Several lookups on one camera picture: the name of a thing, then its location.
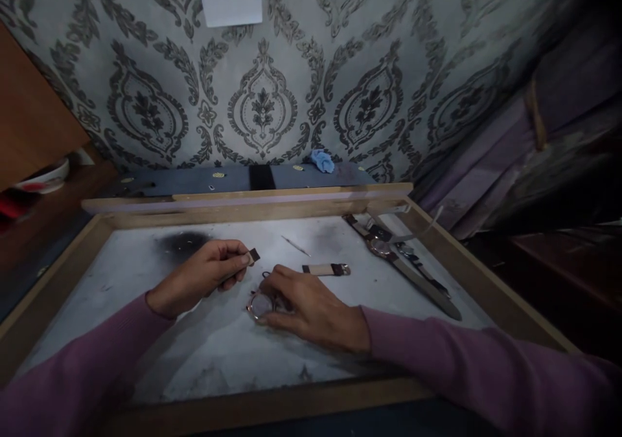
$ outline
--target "white work surface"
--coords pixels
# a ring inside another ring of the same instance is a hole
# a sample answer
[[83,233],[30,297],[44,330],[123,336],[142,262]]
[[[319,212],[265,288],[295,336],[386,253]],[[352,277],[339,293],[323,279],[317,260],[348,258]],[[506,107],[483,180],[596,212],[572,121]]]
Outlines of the white work surface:
[[[366,222],[365,216],[358,219]],[[386,261],[373,256],[363,239],[338,216],[117,230],[18,375],[154,287],[175,265],[163,241],[183,241],[186,234],[239,239],[247,247],[257,248],[261,259],[248,269],[242,283],[201,301],[156,342],[139,364],[142,377],[134,403],[162,403],[382,373],[385,368],[369,361],[325,353],[293,335],[253,322],[245,310],[246,302],[251,290],[260,284],[262,272],[271,271],[277,263],[298,271],[303,264],[347,263],[352,269],[350,276],[326,276],[322,281],[352,306],[361,304],[419,319],[438,317],[470,328],[493,325],[418,241],[409,244],[430,274],[449,289],[463,316],[461,322],[447,317]],[[281,235],[312,257],[293,248]]]

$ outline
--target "person's left hand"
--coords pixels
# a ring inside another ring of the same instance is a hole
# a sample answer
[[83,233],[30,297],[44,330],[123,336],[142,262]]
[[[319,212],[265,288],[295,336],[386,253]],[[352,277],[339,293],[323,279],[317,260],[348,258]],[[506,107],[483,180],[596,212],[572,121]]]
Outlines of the person's left hand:
[[[176,318],[216,288],[227,291],[242,281],[250,262],[247,252],[238,240],[208,241],[147,293],[147,304],[164,317]],[[231,277],[221,282],[227,275]]]

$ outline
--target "wooden shelf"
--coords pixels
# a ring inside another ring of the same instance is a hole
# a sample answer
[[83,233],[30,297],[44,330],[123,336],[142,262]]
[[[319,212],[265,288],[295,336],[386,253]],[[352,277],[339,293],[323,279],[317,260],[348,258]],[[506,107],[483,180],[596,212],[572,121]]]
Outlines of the wooden shelf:
[[65,185],[43,194],[23,220],[15,223],[0,238],[0,271],[8,271],[55,238],[80,210],[80,202],[95,193],[117,175],[107,161],[72,169]]

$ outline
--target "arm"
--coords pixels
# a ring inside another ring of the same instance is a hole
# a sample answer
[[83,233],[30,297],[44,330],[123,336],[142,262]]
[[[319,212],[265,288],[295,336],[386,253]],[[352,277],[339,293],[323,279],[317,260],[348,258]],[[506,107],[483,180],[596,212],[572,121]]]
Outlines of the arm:
[[0,434],[77,434],[179,314],[216,288],[226,291],[241,281],[247,252],[237,240],[206,243],[153,290],[11,382],[0,393]]
[[269,313],[261,324],[403,366],[508,434],[592,435],[617,424],[611,421],[621,409],[622,373],[606,361],[516,341],[497,329],[351,308],[317,277],[281,265],[260,289],[295,308],[292,315]]
[[139,296],[2,391],[3,435],[76,434],[113,382],[173,323]]
[[614,384],[621,373],[606,361],[516,341],[494,328],[362,310],[375,359],[403,366],[505,433],[597,434],[620,410]]

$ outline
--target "hand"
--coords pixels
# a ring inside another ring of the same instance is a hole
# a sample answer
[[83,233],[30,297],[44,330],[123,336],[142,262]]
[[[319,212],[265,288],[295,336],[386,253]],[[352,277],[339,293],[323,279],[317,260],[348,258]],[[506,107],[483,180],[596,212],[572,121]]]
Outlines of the hand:
[[361,309],[339,301],[315,275],[276,265],[259,289],[267,295],[284,297],[295,312],[268,313],[258,323],[290,331],[333,350],[352,353],[371,350],[369,329]]
[[[250,262],[247,252],[238,240],[208,241],[147,293],[147,304],[164,317],[176,318],[216,288],[227,291],[242,281]],[[223,282],[227,275],[231,277]]]

